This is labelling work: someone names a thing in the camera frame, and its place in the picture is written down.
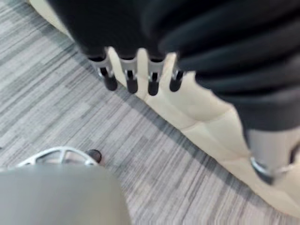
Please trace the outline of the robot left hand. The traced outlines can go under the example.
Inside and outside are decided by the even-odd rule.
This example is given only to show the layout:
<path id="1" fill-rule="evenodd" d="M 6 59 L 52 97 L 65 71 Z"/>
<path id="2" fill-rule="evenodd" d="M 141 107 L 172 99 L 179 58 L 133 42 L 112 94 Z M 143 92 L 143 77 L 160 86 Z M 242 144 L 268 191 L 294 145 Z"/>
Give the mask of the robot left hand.
<path id="1" fill-rule="evenodd" d="M 81 51 L 100 67 L 105 47 L 128 65 L 139 48 L 159 63 L 176 54 L 170 88 L 184 72 L 234 106 L 250 163 L 273 185 L 300 148 L 300 3 L 297 0 L 51 0 Z"/>

